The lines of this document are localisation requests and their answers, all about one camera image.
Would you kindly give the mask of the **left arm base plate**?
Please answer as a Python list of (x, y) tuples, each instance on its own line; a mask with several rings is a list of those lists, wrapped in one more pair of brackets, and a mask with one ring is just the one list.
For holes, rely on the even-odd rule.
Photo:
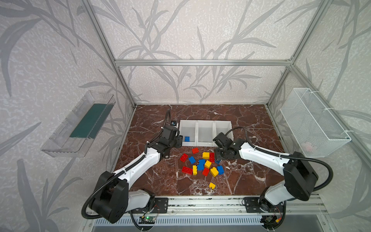
[(159, 214), (166, 214), (168, 212), (169, 206), (169, 198), (160, 198), (155, 197), (154, 199), (150, 200), (144, 208), (137, 208), (132, 210), (134, 214), (144, 214), (144, 213), (159, 213)]

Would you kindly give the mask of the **long red lego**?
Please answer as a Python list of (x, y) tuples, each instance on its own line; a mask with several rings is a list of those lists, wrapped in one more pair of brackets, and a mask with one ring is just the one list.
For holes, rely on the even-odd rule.
[(181, 171), (184, 174), (193, 175), (193, 169), (192, 168), (183, 166)]

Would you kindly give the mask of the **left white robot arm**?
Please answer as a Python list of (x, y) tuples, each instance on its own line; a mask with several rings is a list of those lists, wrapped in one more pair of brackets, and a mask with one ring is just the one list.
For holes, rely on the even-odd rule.
[(134, 209), (154, 207), (154, 196), (146, 190), (130, 191), (132, 185), (162, 159), (169, 156), (173, 148), (182, 146), (183, 137), (176, 126), (166, 125), (158, 138), (145, 146), (144, 152), (121, 169), (99, 176), (93, 193), (81, 209), (85, 219), (104, 218), (116, 223)]

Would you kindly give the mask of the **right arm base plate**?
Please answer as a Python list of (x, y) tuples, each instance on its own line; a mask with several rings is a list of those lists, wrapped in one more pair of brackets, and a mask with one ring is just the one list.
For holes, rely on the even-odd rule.
[(244, 197), (242, 205), (247, 213), (282, 213), (285, 208), (285, 203), (281, 202), (276, 206), (262, 204), (259, 197)]

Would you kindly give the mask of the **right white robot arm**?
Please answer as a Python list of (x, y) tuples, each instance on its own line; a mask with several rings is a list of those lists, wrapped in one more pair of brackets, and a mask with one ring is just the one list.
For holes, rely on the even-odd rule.
[[(258, 206), (268, 212), (276, 206), (290, 199), (308, 201), (314, 191), (326, 187), (334, 177), (333, 169), (324, 161), (307, 158), (300, 152), (293, 154), (279, 153), (252, 144), (246, 139), (231, 140), (224, 133), (219, 133), (213, 142), (218, 160), (250, 160), (268, 167), (281, 176), (284, 180), (266, 188), (258, 199)], [(326, 180), (317, 185), (318, 174), (311, 163), (324, 166), (328, 171)]]

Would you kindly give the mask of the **narrow yellow lego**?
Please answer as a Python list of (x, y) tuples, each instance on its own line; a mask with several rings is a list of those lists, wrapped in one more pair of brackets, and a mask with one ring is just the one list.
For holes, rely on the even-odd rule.
[(196, 165), (193, 165), (193, 167), (192, 167), (192, 174), (193, 174), (194, 176), (196, 176), (197, 173), (198, 173), (197, 166), (196, 166)]

